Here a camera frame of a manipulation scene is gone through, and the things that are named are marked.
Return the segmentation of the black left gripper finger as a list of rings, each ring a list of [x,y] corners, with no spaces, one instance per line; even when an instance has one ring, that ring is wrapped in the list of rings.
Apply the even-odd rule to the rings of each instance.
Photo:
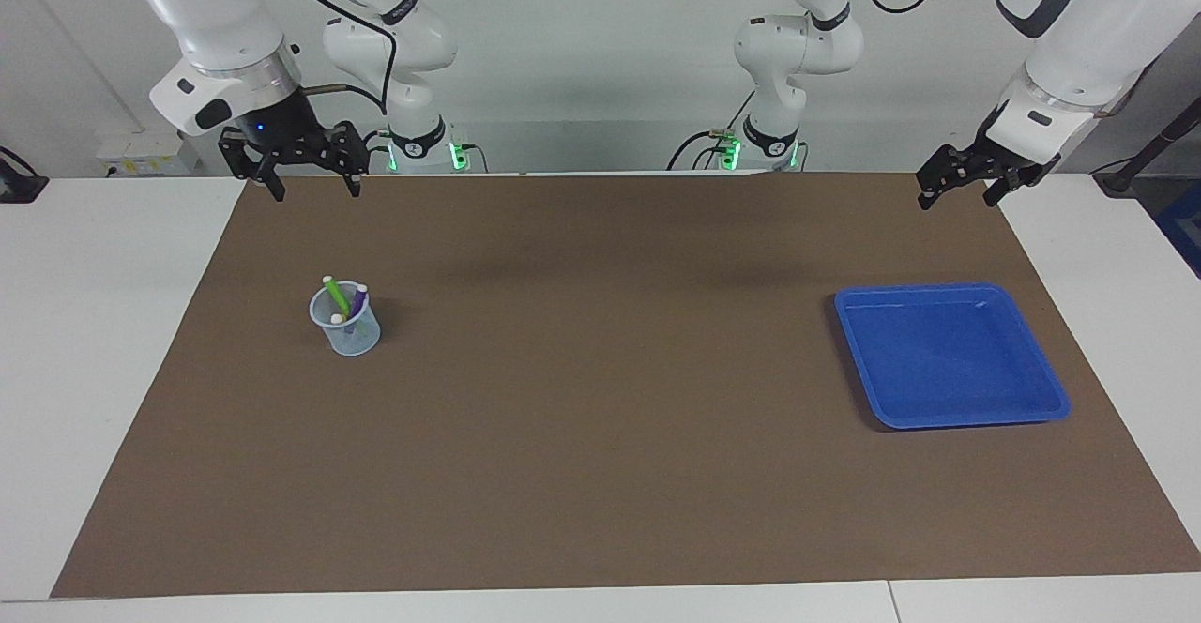
[[[1024,167],[1006,167],[1004,173],[982,193],[987,206],[999,205],[1006,194],[1022,187],[1033,187],[1045,176],[1045,166],[1028,164]]]
[[[918,169],[919,208],[930,211],[944,192],[978,181],[980,166],[974,162],[976,154],[974,145],[960,149],[952,144],[943,144],[937,148]]]

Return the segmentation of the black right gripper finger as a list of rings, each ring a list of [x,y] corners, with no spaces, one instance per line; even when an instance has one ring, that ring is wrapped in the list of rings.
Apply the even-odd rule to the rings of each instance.
[[[349,120],[336,122],[333,128],[322,132],[323,143],[316,162],[327,173],[335,173],[342,179],[343,186],[352,197],[362,193],[363,176],[368,175],[372,152],[365,144],[364,136]]]
[[[283,200],[286,188],[276,174],[276,164],[280,162],[277,149],[253,144],[240,128],[222,128],[219,150],[232,176],[240,181],[262,184],[274,200]]]

